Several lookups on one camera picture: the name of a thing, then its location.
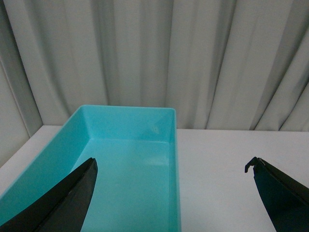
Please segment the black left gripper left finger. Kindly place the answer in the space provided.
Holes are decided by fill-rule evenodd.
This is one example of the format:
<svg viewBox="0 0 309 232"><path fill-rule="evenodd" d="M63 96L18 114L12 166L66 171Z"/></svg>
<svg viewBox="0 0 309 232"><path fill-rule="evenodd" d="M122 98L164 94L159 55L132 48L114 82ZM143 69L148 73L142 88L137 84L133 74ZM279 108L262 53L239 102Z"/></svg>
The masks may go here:
<svg viewBox="0 0 309 232"><path fill-rule="evenodd" d="M98 166L89 158L33 204L0 226L2 232L80 232Z"/></svg>

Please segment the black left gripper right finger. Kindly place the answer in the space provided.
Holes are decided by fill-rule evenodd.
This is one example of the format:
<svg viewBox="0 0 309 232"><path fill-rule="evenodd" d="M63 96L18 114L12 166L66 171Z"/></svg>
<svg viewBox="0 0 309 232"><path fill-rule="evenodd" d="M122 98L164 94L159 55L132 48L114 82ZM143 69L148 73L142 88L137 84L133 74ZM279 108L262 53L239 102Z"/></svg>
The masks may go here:
<svg viewBox="0 0 309 232"><path fill-rule="evenodd" d="M253 178L268 216L277 232L309 230L309 188L262 158L253 157Z"/></svg>

